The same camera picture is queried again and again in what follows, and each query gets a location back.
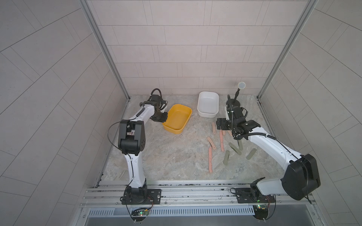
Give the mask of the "yellow plastic storage box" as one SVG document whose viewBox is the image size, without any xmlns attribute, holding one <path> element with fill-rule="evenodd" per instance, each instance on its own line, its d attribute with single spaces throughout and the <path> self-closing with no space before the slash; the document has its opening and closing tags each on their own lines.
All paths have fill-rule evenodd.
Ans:
<svg viewBox="0 0 362 226">
<path fill-rule="evenodd" d="M 188 106 L 175 104 L 168 112 L 166 122 L 162 123 L 164 129 L 172 134 L 181 134 L 192 114 Z"/>
</svg>

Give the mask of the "pink fruit knife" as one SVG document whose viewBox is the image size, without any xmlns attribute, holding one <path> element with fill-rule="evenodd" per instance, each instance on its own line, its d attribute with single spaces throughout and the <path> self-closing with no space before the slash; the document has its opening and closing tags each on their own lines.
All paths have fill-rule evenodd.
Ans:
<svg viewBox="0 0 362 226">
<path fill-rule="evenodd" d="M 213 150 L 216 150 L 216 145 L 214 144 L 213 140 L 210 137 L 206 138 L 208 140 L 208 142 L 210 143 L 211 147 Z"/>
</svg>

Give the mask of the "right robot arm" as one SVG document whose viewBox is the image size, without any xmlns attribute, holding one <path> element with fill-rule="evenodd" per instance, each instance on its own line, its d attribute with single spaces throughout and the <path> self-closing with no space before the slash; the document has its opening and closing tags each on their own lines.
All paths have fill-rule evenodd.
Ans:
<svg viewBox="0 0 362 226">
<path fill-rule="evenodd" d="M 299 201 L 308 198 L 312 191 L 321 186 L 317 161 L 312 155 L 303 155 L 289 148 L 256 121 L 247 121 L 248 111 L 235 105 L 231 97 L 227 98 L 225 107 L 226 118 L 217 119 L 217 129 L 231 131 L 237 141 L 246 139 L 259 146 L 284 170 L 284 176 L 280 179 L 260 178 L 251 183 L 251 200 L 258 202 L 262 196 L 288 195 Z"/>
</svg>

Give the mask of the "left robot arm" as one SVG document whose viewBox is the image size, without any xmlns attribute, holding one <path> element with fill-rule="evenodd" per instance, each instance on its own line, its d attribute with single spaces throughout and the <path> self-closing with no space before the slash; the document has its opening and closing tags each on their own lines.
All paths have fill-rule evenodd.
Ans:
<svg viewBox="0 0 362 226">
<path fill-rule="evenodd" d="M 124 196 L 138 196 L 147 199 L 147 182 L 142 166 L 141 152 L 146 146 L 145 124 L 151 119 L 166 122 L 168 102 L 163 100 L 160 89 L 152 90 L 148 100 L 140 103 L 140 109 L 130 119 L 119 123 L 118 149 L 124 154 L 130 173 L 130 183 Z"/>
</svg>

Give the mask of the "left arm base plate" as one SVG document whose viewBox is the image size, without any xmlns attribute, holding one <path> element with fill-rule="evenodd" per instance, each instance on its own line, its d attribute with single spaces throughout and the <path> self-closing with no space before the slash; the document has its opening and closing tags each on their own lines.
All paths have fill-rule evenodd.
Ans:
<svg viewBox="0 0 362 226">
<path fill-rule="evenodd" d="M 160 204 L 161 189 L 127 188 L 120 198 L 122 205 Z"/>
</svg>

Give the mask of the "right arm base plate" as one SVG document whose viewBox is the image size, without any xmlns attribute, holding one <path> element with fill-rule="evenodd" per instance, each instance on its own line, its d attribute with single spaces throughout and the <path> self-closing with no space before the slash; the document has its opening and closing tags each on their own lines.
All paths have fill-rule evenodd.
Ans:
<svg viewBox="0 0 362 226">
<path fill-rule="evenodd" d="M 262 195 L 258 190 L 252 188 L 234 189 L 238 203 L 275 203 L 273 195 Z"/>
</svg>

